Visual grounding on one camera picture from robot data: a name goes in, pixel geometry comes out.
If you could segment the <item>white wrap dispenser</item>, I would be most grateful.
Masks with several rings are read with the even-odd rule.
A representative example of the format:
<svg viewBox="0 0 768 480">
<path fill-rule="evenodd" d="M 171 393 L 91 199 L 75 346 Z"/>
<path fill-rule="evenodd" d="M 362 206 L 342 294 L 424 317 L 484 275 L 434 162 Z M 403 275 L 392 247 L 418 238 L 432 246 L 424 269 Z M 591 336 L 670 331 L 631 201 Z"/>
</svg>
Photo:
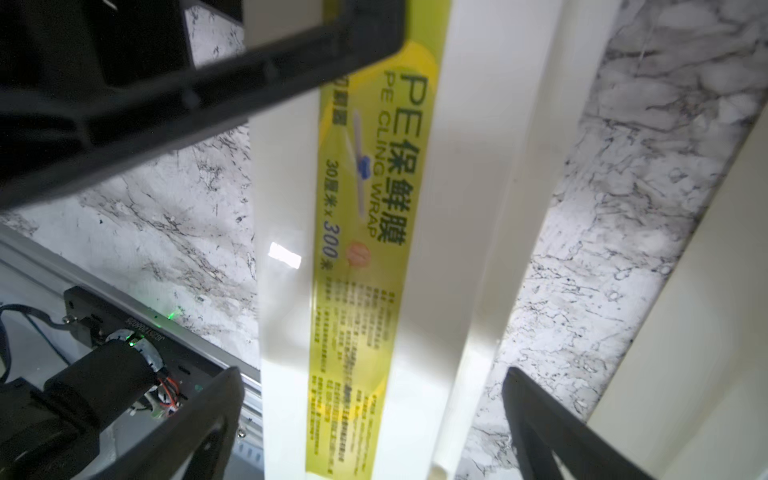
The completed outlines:
<svg viewBox="0 0 768 480">
<path fill-rule="evenodd" d="M 767 120 L 760 117 L 593 411 L 657 479 L 767 475 Z"/>
<path fill-rule="evenodd" d="M 267 478 L 455 476 L 619 9 L 245 4 Z"/>
</svg>

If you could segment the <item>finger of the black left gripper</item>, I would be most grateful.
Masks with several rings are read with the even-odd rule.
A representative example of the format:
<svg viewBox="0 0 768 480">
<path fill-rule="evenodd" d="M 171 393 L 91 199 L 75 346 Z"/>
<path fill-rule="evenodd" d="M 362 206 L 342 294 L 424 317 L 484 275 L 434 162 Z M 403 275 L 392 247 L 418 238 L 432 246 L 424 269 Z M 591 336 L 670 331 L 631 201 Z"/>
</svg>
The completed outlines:
<svg viewBox="0 0 768 480">
<path fill-rule="evenodd" d="M 204 1 L 242 52 L 197 65 L 191 1 L 1 5 L 1 206 L 88 188 L 397 53 L 402 1 Z"/>
</svg>

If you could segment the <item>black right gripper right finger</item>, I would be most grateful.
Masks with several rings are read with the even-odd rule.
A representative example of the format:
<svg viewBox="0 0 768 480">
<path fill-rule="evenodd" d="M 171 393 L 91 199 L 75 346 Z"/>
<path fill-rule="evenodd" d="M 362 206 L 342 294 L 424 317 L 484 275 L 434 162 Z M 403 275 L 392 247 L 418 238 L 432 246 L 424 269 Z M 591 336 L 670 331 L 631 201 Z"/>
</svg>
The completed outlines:
<svg viewBox="0 0 768 480">
<path fill-rule="evenodd" d="M 649 477 L 519 368 L 507 370 L 502 398 L 523 478 L 561 479 L 561 466 L 575 479 Z"/>
</svg>

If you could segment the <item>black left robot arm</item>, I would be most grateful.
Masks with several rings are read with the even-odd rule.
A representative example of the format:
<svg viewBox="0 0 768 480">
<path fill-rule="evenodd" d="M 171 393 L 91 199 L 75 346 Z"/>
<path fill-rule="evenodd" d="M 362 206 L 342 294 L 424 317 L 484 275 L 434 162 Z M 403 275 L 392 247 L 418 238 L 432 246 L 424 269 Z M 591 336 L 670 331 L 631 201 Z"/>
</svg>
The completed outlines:
<svg viewBox="0 0 768 480">
<path fill-rule="evenodd" d="M 72 195 L 397 53 L 402 1 L 269 1 L 270 33 L 196 65 L 187 1 L 5 1 L 1 5 L 1 210 Z M 89 350 L 36 387 L 1 377 L 1 475 L 69 479 L 101 433 L 157 392 L 169 419 L 105 479 L 219 479 L 244 387 L 157 328 L 84 289 L 60 329 Z"/>
</svg>

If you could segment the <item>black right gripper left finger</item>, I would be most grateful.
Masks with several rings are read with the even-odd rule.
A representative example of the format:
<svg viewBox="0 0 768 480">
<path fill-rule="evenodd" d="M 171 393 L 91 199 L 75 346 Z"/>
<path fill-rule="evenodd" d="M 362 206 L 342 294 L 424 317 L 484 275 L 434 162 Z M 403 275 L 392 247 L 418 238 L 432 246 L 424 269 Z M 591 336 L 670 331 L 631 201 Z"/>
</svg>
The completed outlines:
<svg viewBox="0 0 768 480">
<path fill-rule="evenodd" d="M 114 463 L 97 479 L 222 479 L 244 400 L 237 367 L 220 372 L 195 398 Z"/>
</svg>

